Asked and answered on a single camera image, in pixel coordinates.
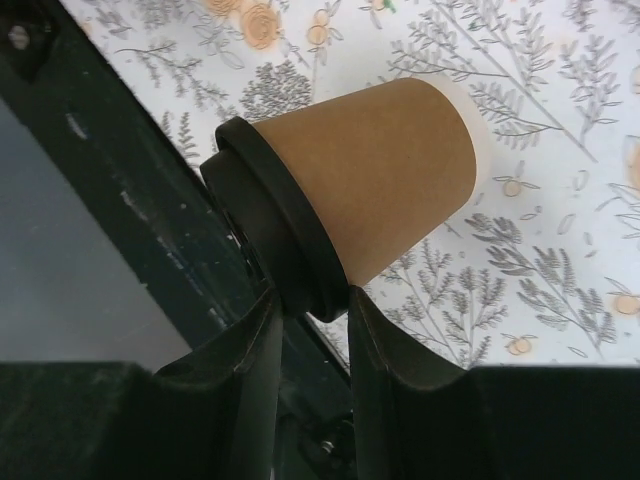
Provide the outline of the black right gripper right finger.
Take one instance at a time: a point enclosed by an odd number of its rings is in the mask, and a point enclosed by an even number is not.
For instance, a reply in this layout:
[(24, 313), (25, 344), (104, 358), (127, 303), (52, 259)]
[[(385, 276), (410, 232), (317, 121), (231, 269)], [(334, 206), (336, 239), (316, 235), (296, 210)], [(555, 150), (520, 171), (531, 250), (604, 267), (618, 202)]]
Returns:
[(464, 370), (349, 289), (348, 343), (360, 479), (440, 479), (453, 454), (442, 391)]

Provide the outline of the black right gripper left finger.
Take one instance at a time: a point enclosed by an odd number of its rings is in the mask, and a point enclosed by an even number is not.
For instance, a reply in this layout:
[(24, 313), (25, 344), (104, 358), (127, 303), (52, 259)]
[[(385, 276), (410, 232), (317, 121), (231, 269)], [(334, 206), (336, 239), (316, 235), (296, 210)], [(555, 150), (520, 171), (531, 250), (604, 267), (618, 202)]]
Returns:
[(216, 338), (159, 371), (172, 479), (271, 475), (283, 317), (274, 290)]

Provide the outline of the black plastic cup lid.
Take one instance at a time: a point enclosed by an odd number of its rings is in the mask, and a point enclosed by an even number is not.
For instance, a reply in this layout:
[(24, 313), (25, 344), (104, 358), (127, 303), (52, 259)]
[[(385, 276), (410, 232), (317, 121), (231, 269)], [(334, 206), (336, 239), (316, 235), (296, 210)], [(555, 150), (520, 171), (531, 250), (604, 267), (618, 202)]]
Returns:
[(335, 321), (347, 310), (349, 284), (302, 188), (243, 118), (221, 124), (215, 139), (218, 151), (200, 173), (241, 250), (280, 295), (286, 314)]

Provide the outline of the single kraft paper cup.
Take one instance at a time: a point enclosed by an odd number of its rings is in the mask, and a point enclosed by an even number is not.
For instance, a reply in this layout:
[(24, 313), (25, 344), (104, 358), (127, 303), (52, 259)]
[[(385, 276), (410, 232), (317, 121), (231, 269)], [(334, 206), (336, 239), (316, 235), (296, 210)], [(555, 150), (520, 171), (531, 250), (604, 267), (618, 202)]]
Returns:
[(475, 102), (442, 75), (396, 79), (253, 126), (359, 286), (465, 206), (494, 158)]

